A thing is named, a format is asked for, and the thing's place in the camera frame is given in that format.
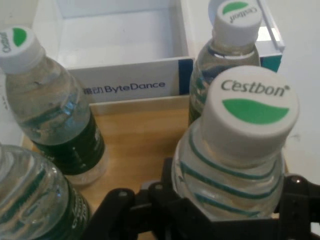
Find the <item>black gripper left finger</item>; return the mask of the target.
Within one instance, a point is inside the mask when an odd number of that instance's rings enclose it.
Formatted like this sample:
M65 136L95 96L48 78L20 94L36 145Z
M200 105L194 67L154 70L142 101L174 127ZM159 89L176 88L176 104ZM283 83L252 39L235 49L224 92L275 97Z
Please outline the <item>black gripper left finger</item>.
M158 240L208 240L210 221L188 199L173 190L165 158L159 181L138 193L115 188L107 193L82 234L84 240L136 240L151 232Z

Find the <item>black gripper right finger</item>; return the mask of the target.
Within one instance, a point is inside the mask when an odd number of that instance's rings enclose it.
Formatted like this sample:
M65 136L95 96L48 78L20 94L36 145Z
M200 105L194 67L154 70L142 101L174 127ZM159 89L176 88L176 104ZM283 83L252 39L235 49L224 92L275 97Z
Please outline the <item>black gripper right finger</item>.
M284 177L278 206L279 240L318 240L311 223L320 223L320 186L301 175Z

